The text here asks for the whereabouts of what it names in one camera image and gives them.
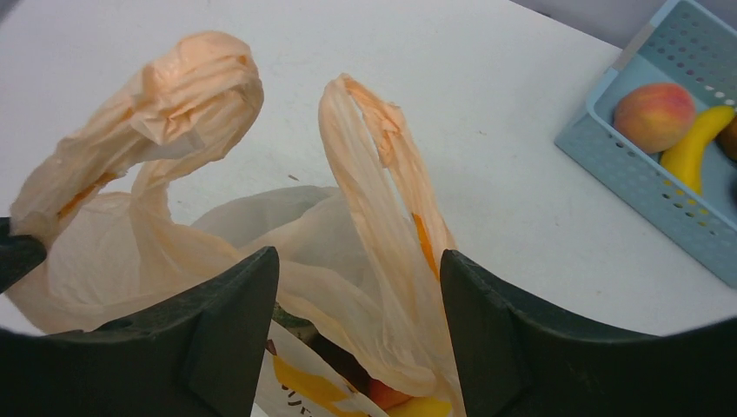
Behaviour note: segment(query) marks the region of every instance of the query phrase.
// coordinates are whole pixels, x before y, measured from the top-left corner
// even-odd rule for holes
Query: light blue basket
[[[692,0],[670,0],[627,46],[555,144],[729,286],[737,288],[737,165],[707,148],[703,196],[611,125],[647,83],[678,83],[697,110],[737,102],[737,31]]]

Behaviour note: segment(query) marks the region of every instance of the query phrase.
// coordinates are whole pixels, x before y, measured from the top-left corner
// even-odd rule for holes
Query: black plastic claw
[[[0,294],[46,259],[46,248],[31,236],[10,236],[10,219],[0,217]]]
[[[278,275],[265,248],[93,332],[0,329],[0,415],[249,415]]]
[[[737,415],[737,318],[667,337],[631,332],[453,251],[441,285],[468,417]]]

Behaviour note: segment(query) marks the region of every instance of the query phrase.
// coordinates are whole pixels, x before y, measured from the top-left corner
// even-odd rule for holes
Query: dark fruit
[[[737,162],[737,117],[716,136],[716,142],[727,158]]]
[[[308,346],[320,355],[340,376],[345,378],[359,393],[369,395],[369,373],[355,357],[338,347],[321,334],[313,338]]]

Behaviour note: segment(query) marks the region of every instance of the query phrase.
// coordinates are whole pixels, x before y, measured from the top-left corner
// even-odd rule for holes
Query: plastic bag
[[[262,100],[249,47],[232,36],[185,38],[146,65],[23,185],[12,233],[34,235],[50,252],[8,296],[47,333],[91,330],[276,246],[277,300],[287,312],[313,322],[373,378],[429,400],[436,414],[422,415],[444,416],[449,404],[462,414],[437,281],[442,251],[455,243],[396,106],[339,77],[319,111],[338,189],[275,190],[193,226],[171,221],[169,182],[224,157]],[[130,193],[98,194],[138,162]],[[273,322],[268,348],[256,403],[271,417],[385,415]],[[285,403],[285,391],[311,401],[310,414]],[[412,414],[411,404],[402,409]]]
[[[287,312],[314,323],[373,378],[418,401],[436,398],[462,410],[438,282],[442,250],[455,243],[402,113],[341,76],[325,89],[319,122],[340,189],[298,187],[245,197],[214,208],[192,226],[222,237],[243,255],[275,246],[281,265],[277,300]],[[292,366],[310,368],[306,358],[312,361],[314,353],[289,358],[305,347],[287,347]],[[262,381],[272,386],[260,389],[256,402],[272,416],[300,415],[276,389],[269,355]],[[316,404],[329,410],[319,384],[302,391],[285,385],[312,399],[310,415],[335,413],[315,414]],[[423,415],[444,416],[449,406],[435,401],[432,409],[438,414]]]
[[[8,297],[46,333],[93,330],[240,261],[219,237],[173,223],[166,189],[223,158],[262,103],[249,46],[224,33],[186,37],[145,65],[21,188],[11,233],[49,254]],[[97,194],[144,161],[130,193]]]

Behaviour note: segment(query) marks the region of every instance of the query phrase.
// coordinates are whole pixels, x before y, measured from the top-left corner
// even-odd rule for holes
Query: yellow fruit in bag
[[[452,407],[450,403],[434,398],[414,398],[387,410],[389,417],[446,417]]]

